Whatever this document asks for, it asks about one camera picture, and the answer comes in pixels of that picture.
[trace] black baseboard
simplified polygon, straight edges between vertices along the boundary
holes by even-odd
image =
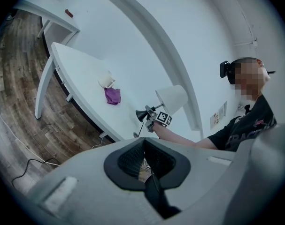
[[[43,27],[43,23],[42,23],[42,18],[40,19],[40,25],[41,27]],[[47,45],[46,45],[46,40],[45,40],[45,36],[44,36],[44,33],[42,33],[42,40],[43,40],[43,45],[44,45],[44,49],[45,49],[45,52],[46,52],[46,55],[47,55],[47,58],[49,58],[49,50],[47,48]],[[61,86],[61,88],[63,89],[64,93],[66,94],[66,96],[69,95],[69,92],[67,91],[66,87],[62,84],[62,80],[61,78],[59,77],[57,71],[55,70],[54,71],[54,76],[56,77],[59,85]],[[80,106],[75,102],[74,99],[71,100],[71,103],[75,106],[75,108],[80,112],[80,114],[91,124],[91,126],[93,126],[98,132],[102,133],[103,130],[101,130],[88,116],[87,114],[80,108]],[[109,137],[108,135],[106,136],[106,138],[112,142],[112,143],[115,143],[115,141]]]

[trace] ear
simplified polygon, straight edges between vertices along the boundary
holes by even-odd
[[[263,67],[263,66],[264,66],[263,62],[262,62],[260,59],[256,59],[256,61],[257,61],[257,63],[259,64],[260,67]]]

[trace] sleeve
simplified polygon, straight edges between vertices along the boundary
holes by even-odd
[[[226,142],[228,141],[230,131],[235,123],[236,118],[233,118],[222,130],[208,137],[211,142],[213,142],[213,144],[217,147],[217,149],[225,150]]]

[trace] cup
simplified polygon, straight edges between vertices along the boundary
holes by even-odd
[[[97,81],[99,82],[99,85],[103,88],[112,88],[115,79],[112,77],[110,71],[108,71],[105,75],[99,77]]]

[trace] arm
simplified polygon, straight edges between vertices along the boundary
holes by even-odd
[[[199,148],[206,148],[206,149],[217,149],[217,147],[211,142],[210,139],[204,138],[199,142],[193,142],[189,139],[181,137],[178,134],[173,133],[172,131],[168,130],[166,127],[163,127],[159,122],[154,122],[153,131],[158,135],[159,138],[173,142],[179,143],[186,146],[193,146]]]

